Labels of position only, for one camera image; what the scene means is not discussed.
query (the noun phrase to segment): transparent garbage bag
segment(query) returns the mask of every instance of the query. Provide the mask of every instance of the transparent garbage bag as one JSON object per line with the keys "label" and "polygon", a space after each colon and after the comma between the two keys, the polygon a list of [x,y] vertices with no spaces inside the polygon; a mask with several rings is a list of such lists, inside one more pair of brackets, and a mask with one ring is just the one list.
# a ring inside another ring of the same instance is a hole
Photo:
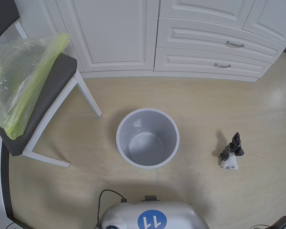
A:
{"label": "transparent garbage bag", "polygon": [[0,126],[15,140],[22,135],[41,89],[70,34],[0,44]]}

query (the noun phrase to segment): cabinet panel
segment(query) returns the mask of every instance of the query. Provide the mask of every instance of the cabinet panel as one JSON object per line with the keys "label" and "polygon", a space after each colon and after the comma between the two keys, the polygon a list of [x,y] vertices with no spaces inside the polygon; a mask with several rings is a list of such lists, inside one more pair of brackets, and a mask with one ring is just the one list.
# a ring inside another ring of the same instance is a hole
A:
{"label": "cabinet panel", "polygon": [[255,0],[243,29],[286,46],[286,0]]}
{"label": "cabinet panel", "polygon": [[242,28],[254,0],[161,0],[161,17],[210,21]]}
{"label": "cabinet panel", "polygon": [[193,71],[262,77],[270,63],[219,52],[157,48],[155,71]]}
{"label": "cabinet panel", "polygon": [[222,52],[269,63],[274,63],[285,49],[254,33],[205,21],[160,17],[158,28],[159,48]]}
{"label": "cabinet panel", "polygon": [[85,71],[153,69],[159,0],[57,0]]}

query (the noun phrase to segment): drawer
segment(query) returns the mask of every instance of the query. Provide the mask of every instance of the drawer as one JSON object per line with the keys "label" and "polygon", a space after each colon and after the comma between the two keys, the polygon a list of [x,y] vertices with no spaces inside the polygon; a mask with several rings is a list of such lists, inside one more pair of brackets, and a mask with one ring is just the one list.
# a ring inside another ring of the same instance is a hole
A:
{"label": "drawer", "polygon": [[254,33],[206,21],[159,18],[158,48],[222,52],[274,63],[285,47]]}
{"label": "drawer", "polygon": [[230,55],[189,49],[157,48],[155,71],[192,71],[262,77],[270,63]]}

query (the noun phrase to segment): metal handle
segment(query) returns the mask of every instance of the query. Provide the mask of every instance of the metal handle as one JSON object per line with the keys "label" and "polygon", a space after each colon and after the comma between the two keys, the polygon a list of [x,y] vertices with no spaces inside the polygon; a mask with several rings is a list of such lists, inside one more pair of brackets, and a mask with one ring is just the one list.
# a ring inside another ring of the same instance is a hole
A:
{"label": "metal handle", "polygon": [[229,68],[229,67],[231,67],[230,64],[228,66],[223,66],[223,65],[219,65],[218,63],[215,63],[215,66],[219,66],[219,67],[222,67],[222,68]]}
{"label": "metal handle", "polygon": [[227,41],[227,44],[230,44],[230,45],[232,45],[234,47],[239,47],[239,48],[244,47],[244,44],[238,45],[238,44],[235,44],[235,43],[231,43],[230,41]]}

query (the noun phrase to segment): cabinet door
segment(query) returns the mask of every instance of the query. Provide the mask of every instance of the cabinet door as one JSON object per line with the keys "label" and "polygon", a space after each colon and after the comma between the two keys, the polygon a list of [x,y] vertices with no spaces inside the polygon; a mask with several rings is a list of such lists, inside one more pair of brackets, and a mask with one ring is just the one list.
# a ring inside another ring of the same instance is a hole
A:
{"label": "cabinet door", "polygon": [[286,46],[286,0],[255,0],[243,29]]}
{"label": "cabinet door", "polygon": [[161,0],[161,17],[215,22],[242,28],[254,0]]}
{"label": "cabinet door", "polygon": [[56,0],[85,71],[153,69],[159,0]]}

